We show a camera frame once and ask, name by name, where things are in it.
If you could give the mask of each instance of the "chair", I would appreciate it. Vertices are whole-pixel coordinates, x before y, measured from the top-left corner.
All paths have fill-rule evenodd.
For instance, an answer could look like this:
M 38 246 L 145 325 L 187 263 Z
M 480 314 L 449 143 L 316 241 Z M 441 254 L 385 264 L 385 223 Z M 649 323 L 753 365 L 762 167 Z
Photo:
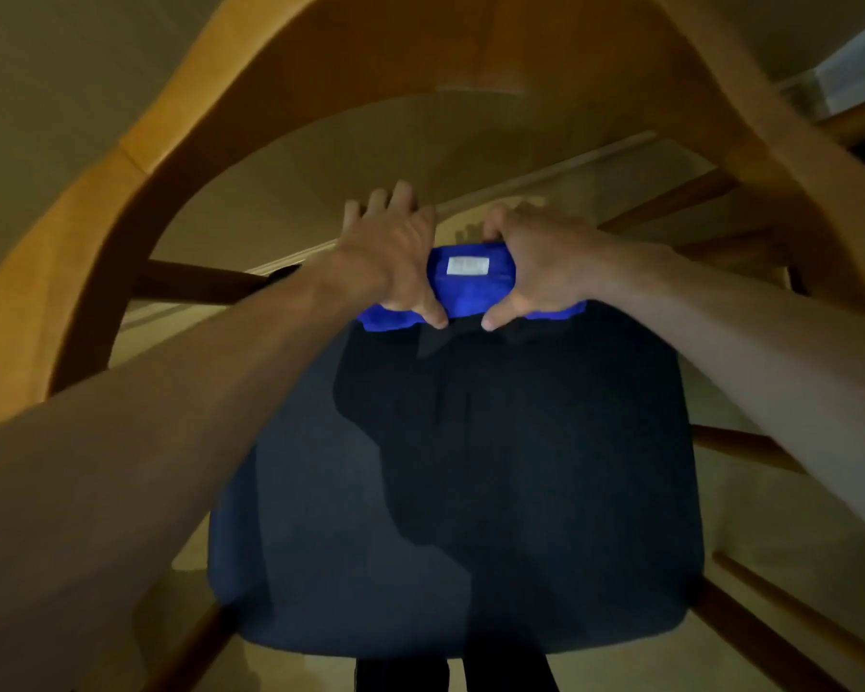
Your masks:
M 865 105 L 815 131 L 703 4 L 225 0 L 155 103 L 0 266 L 0 421 L 104 370 L 131 298 L 231 303 L 265 284 L 148 260 L 173 216 L 219 173 L 304 124 L 449 88 L 594 107 L 676 139 L 720 169 L 604 229 L 743 185 L 767 228 L 686 254 L 718 266 L 793 264 L 809 295 L 865 313 L 865 167 L 837 145 L 865 140 Z M 694 431 L 703 445 L 796 466 L 769 440 Z M 693 609 L 783 689 L 841 689 L 709 581 Z M 209 612 L 147 689 L 190 688 L 233 635 L 235 614 Z

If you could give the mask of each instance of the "wooden chair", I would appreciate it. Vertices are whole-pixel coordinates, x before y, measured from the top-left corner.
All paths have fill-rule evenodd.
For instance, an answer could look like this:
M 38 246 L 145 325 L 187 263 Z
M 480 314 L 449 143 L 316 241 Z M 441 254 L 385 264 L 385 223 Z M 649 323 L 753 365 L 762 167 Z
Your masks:
M 231 303 L 264 284 L 148 261 L 219 173 L 323 117 L 450 88 L 590 106 L 676 139 L 720 169 L 603 228 L 743 185 L 764 228 L 687 254 L 794 263 L 811 295 L 865 313 L 865 167 L 837 145 L 865 139 L 865 106 L 809 127 L 695 0 L 225 0 L 154 104 L 0 266 L 0 421 L 103 371 L 132 297 Z M 769 440 L 695 431 L 703 445 L 797 466 Z M 694 610 L 783 689 L 841 689 L 710 582 Z M 212 610 L 147 689 L 190 688 L 234 627 Z

